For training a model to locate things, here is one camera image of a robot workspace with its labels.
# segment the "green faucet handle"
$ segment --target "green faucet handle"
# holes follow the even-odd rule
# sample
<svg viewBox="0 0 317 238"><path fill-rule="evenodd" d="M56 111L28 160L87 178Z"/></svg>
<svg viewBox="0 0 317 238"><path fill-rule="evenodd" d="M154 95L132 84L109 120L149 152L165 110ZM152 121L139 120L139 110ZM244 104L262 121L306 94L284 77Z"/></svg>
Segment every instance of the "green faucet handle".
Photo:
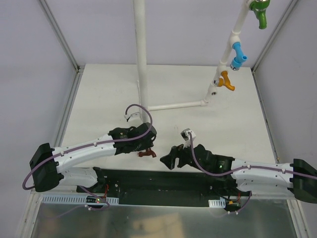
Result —
<svg viewBox="0 0 317 238"><path fill-rule="evenodd" d="M250 4L250 10L254 12L257 19L259 20L259 28L265 29L266 28L266 15L265 11L269 6L270 0L254 0Z"/></svg>

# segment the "vertical white pipe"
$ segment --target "vertical white pipe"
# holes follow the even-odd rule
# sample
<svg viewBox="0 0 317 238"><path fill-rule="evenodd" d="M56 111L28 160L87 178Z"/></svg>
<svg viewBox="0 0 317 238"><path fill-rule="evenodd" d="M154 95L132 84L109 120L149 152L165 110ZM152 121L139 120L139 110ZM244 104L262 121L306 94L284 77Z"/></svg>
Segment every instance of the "vertical white pipe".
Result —
<svg viewBox="0 0 317 238"><path fill-rule="evenodd" d="M232 30L233 33L240 34L242 26L247 18L248 12L249 12L248 4L246 3L245 0L243 0L242 6L241 6L241 11L239 13L236 24L234 25L233 30Z"/></svg>
<svg viewBox="0 0 317 238"><path fill-rule="evenodd" d="M232 42L234 42L234 40L236 40L236 39L239 39L239 35L241 32L242 26L247 18L248 12L249 12L250 2L251 2L250 0L243 0L243 2L242 2L242 6L241 6L241 10L240 10L238 19L236 21L236 24L233 27L233 30L231 31L228 42L226 44L226 49L223 52L221 60L219 61L219 64L217 66L216 73L214 74L213 80L212 80L211 84L209 85L207 94L204 98L204 101L206 103L211 101L212 93L213 94L216 93L216 87L213 84L213 82L220 77L220 73L222 71L226 70L228 59L229 59L230 53L232 51Z"/></svg>
<svg viewBox="0 0 317 238"><path fill-rule="evenodd" d="M146 52L146 22L145 0L133 0L133 13L135 24L135 39L137 45L137 67L139 74L140 104L149 108L148 79L147 79L147 52ZM148 122L149 117L141 112L142 121Z"/></svg>

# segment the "blue faucet handle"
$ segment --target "blue faucet handle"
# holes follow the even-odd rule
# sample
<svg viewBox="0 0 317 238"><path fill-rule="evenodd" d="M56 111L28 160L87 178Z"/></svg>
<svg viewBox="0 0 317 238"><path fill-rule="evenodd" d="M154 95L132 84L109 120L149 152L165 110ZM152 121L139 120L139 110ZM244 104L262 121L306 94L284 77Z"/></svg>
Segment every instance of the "blue faucet handle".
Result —
<svg viewBox="0 0 317 238"><path fill-rule="evenodd" d="M239 70L239 68L242 66L242 64L247 61L248 57L245 56L241 50L241 44L240 42L236 42L232 45L232 48L236 52L236 57L233 58L230 67L233 70Z"/></svg>

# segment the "reflective metal surface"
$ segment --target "reflective metal surface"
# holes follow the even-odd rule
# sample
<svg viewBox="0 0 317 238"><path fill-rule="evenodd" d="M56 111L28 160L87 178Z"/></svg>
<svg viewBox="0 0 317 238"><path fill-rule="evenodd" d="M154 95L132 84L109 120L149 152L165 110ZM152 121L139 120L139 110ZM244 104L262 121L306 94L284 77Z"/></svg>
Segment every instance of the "reflective metal surface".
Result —
<svg viewBox="0 0 317 238"><path fill-rule="evenodd" d="M216 217L223 209L111 206L99 212L74 205L41 204L33 238L292 238L285 200L251 200L239 215Z"/></svg>

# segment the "metal frame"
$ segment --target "metal frame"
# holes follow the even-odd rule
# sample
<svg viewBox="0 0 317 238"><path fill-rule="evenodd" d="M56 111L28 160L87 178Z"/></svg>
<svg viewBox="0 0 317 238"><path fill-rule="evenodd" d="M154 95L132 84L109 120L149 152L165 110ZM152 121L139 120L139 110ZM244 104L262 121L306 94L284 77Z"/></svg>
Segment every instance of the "metal frame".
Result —
<svg viewBox="0 0 317 238"><path fill-rule="evenodd" d="M290 2L290 4L288 5L288 7L286 8L283 16L281 17L279 23L277 24L277 26L275 27L273 33L271 34L269 40L266 42L265 47L263 48L263 50L261 51L258 59L256 60L256 63L254 65L254 67L252 68L252 73L253 75L255 74L255 71L257 70L257 68L259 67L259 65L261 64L263 58L265 57L266 53L268 52L268 50L270 49L272 43L274 42L276 36L278 35L278 33L280 32L280 30L282 29L282 27L284 26L285 22L287 21L287 19L289 18L291 12L293 11L293 9L295 8L295 6L297 5L297 3L299 2L299 0L292 0ZM63 48L63 50L65 51L69 61L71 62L71 64L73 65L75 71L76 71L76 75L75 78L73 80L72 83L72 87L71 90L69 92L69 96L67 98L67 102L66 105L64 107L64 112L63 112L63 116L60 120L59 123L59 127L58 127L58 131L57 134L55 136L54 139L54 146L59 146L62 143L64 134L65 134L65 130L67 127L67 123L70 117L70 113L75 101L75 97L76 97L76 93L80 84L80 80L81 80L81 76L83 74L83 67L80 67L74 57L74 55L72 54L69 45L67 43L67 41L64 38L64 35L60 29L60 27L58 26L58 23L49 7L49 5L47 4L46 0L38 0L39 5L41 6L44 14L46 15L49 24L52 27L52 30L54 31L58 41L60 42L61 47ZM262 111L263 111L263 115L265 118L265 122L266 122L266 126L268 129L268 133L269 133L269 138L272 144L272 148L274 150L274 154L276 156L276 160L278 162L278 157L277 157L277 153L276 153L276 149L272 140L272 135L270 133L270 129L269 126L267 124L267 119L266 119L266 115L265 115L265 109L262 103L262 99L261 99L261 95L259 93L258 87L256 85L256 89L257 89L257 93L259 96L259 100L260 100L260 104L262 107ZM72 194L72 191L62 191L62 190L54 190L51 192L48 192L49 194L65 194L65 193L70 193ZM20 224L20 227L17 231L17 237L23 237L23 238L29 238L32 234L32 230L33 230L33 226L35 223L35 219L39 210L39 206L41 203L41 199L43 198L42 194L38 194L35 192L31 192L28 203L27 203L27 208L25 210L24 216L23 216L23 220L22 223ZM302 207L300 202L298 202L297 200L288 200L288 205L290 208L290 212L291 212L291 216L292 216L292 220L294 223L294 227L296 229L296 234L298 237L303 237L303 238L308 238L311 237L311 234L308 231L308 226L307 226L307 221L306 218L304 216L304 213L302 211Z"/></svg>
<svg viewBox="0 0 317 238"><path fill-rule="evenodd" d="M79 69L79 65L78 65L73 53L71 52L70 47L69 47L68 43L66 42L65 37L64 37L64 35L63 35L63 33L62 33L58 23L57 23L52 11L51 11L48 3L46 2L46 0L38 0L38 3L41 6L43 13L45 14L49 24L51 25L52 30L54 31L54 33L55 33L55 35L60 43L60 46L63 48L69 61L71 62L71 64L73 65L74 69L77 72Z"/></svg>

